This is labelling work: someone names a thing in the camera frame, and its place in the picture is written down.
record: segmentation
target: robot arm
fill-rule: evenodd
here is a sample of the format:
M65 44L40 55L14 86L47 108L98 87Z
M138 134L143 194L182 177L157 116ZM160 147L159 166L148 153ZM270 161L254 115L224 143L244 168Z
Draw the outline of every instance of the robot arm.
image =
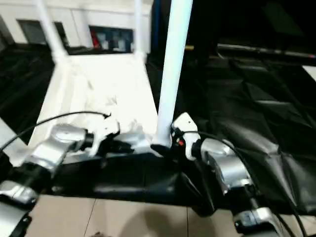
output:
M229 146L211 138L201 140L199 134L193 132L198 128L187 113L176 119L172 130L173 141L184 146L187 159L200 160L215 173L238 233L247 236L285 235L271 210L258 200L258 190L246 167Z
M24 163L0 184L1 237L22 237L31 218L28 213L47 188L68 152L91 147L93 134L69 124L53 127L51 135L38 144Z

